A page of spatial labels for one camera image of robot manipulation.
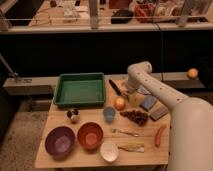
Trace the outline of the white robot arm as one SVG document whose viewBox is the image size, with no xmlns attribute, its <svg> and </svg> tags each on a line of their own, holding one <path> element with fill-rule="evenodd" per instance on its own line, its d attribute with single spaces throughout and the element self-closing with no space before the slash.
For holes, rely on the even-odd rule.
<svg viewBox="0 0 213 171">
<path fill-rule="evenodd" d="M 177 91 L 151 72 L 148 61 L 130 65 L 126 87 L 134 92 L 142 85 L 170 111 L 166 171 L 213 171 L 213 105 Z"/>
</svg>

